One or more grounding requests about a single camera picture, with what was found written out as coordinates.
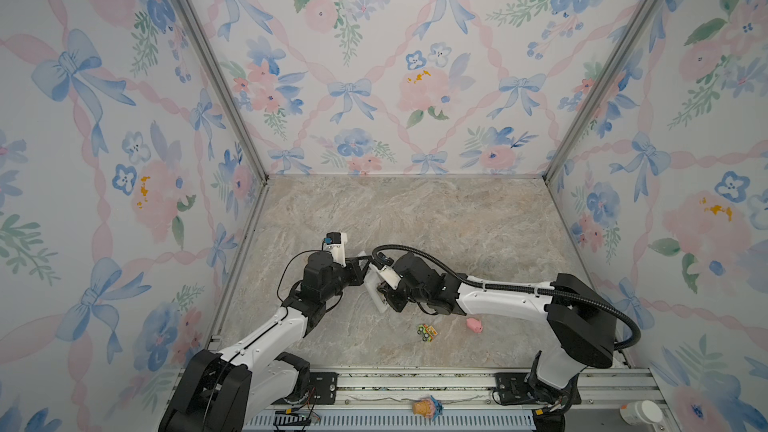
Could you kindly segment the pink blue plush toy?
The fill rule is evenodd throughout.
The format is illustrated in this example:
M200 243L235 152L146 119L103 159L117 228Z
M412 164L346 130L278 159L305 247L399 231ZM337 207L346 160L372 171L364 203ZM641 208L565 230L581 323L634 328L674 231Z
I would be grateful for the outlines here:
M443 413L442 403L433 396L428 396L412 403L414 415L434 420Z

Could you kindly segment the white cup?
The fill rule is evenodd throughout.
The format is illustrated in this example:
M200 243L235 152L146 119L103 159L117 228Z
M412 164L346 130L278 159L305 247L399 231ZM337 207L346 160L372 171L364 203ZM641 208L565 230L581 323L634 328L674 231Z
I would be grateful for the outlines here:
M657 425L663 420L661 408L650 400L633 401L619 408L622 420L632 426Z

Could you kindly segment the small circuit board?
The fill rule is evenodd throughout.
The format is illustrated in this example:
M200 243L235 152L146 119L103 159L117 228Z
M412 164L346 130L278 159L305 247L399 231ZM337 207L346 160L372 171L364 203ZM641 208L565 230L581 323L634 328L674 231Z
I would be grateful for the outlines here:
M320 416L315 412L285 409L274 413L272 427L274 431L306 431L319 424Z

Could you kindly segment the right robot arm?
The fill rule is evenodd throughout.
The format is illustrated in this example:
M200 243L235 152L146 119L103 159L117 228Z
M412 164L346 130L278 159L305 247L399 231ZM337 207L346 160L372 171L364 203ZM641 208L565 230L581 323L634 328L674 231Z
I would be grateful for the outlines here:
M397 312L415 303L428 314L496 315L548 326L558 345L536 354L517 389L520 397L509 400L512 404L564 407L575 394L584 369L606 369L613 364L617 318L607 302L571 274L531 285L493 283L447 270L438 272L412 251L395 261L376 260L371 269L381 279L377 293Z

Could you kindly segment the green yellow battery pack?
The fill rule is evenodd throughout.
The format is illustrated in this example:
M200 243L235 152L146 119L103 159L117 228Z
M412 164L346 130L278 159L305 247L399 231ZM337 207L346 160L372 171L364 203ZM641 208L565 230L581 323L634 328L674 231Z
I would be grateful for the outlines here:
M420 324L417 333L423 342L432 342L438 335L436 329L429 324Z

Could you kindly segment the aluminium front rail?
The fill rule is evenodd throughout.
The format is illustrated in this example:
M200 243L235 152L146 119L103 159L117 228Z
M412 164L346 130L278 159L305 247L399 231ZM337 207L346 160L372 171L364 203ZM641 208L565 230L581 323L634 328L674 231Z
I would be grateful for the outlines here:
M334 405L280 400L241 431L274 431L278 410L315 412L320 424L306 431L678 431L669 404L647 369L588 368L580 373L582 403L564 407L502 406L494 401L493 376L522 369L480 368L320 368L339 374ZM414 415L412 403L433 396L444 409L434 420ZM650 400L663 412L657 425L626 424L619 408Z

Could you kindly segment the pink pig toy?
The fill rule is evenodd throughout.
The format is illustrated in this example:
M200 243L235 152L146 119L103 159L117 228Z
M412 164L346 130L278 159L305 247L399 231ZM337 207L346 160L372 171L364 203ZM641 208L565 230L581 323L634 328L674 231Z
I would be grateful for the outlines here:
M484 330L482 322L479 319L472 317L466 319L466 326L476 334L480 334Z

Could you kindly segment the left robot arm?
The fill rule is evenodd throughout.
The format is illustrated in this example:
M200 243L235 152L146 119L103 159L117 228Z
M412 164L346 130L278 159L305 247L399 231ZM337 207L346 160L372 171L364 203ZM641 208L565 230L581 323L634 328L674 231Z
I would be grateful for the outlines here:
M309 362L287 352L329 310L327 302L361 286L368 255L343 258L312 251L302 279L294 283L272 318L219 352L193 356L160 420L160 431L241 431L276 401L310 397Z

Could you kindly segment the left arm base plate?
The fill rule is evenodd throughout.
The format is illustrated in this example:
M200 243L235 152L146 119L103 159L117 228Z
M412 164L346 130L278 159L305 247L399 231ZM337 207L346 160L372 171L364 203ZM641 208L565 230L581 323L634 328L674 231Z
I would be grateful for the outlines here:
M300 382L303 402L308 405L334 405L338 379L336 372L310 372Z

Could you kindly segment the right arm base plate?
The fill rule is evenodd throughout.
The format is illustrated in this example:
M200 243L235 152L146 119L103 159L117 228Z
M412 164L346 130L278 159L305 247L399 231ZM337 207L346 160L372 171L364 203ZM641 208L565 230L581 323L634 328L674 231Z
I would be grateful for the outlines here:
M502 406L537 405L555 407L579 405L582 403L578 391L579 375L573 377L564 389L556 389L546 384L529 383L529 374L523 372L500 372L494 376L494 401Z

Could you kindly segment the white remote control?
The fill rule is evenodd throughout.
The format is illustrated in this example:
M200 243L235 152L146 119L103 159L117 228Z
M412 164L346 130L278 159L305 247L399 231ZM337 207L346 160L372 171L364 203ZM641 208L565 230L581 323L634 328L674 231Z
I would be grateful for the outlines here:
M389 305L387 304L384 295L378 290L378 287L382 282L384 281L382 281L378 274L369 266L363 286L380 314L384 314L389 309Z

